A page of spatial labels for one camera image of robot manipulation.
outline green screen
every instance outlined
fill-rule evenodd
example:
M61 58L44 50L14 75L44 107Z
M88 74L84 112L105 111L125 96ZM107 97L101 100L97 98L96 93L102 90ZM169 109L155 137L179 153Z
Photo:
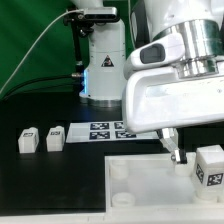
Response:
M0 1L0 87L12 74L36 38L47 25L64 13L71 5L69 0L1 0ZM126 27L126 53L133 50L129 23L128 1L105 1L104 6L117 7ZM59 20L36 45L6 91L15 85L34 78L66 75L74 72L75 56L70 27ZM82 57L88 66L88 38L81 39ZM47 86L52 82L33 84L28 89Z

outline black tabletop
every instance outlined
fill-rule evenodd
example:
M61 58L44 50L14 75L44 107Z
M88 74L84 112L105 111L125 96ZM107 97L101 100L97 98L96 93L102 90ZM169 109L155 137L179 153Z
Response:
M47 152L51 127L122 120L120 108L79 103L74 93L21 94L0 103L0 215L105 211L106 155L160 153L158 140L65 144ZM23 129L36 127L36 153L20 154Z

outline white cube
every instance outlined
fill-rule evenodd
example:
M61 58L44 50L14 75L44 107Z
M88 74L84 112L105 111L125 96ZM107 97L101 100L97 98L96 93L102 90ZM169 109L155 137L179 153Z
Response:
M51 128L47 136L47 151L62 151L65 142L65 130L61 126Z
M224 151L219 145L197 149L193 183L199 198L210 200L223 189Z
M34 153L39 143L37 128L24 129L18 140L20 153Z

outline metal bracket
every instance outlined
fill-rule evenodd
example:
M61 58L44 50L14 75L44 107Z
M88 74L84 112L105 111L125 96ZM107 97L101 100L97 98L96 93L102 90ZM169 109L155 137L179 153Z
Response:
M176 164L187 164L185 150L178 147L178 132L175 128L164 128L157 131L157 135L166 148L171 153L171 160Z

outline screw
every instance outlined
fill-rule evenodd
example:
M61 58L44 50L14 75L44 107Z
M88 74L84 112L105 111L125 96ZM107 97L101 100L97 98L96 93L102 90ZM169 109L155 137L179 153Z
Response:
M171 160L172 160L173 162L175 162L175 161L176 161L176 156L175 156L175 155L171 155Z
M83 19L84 16L83 16L82 14L80 14L80 15L78 15L78 18L79 18L79 19Z

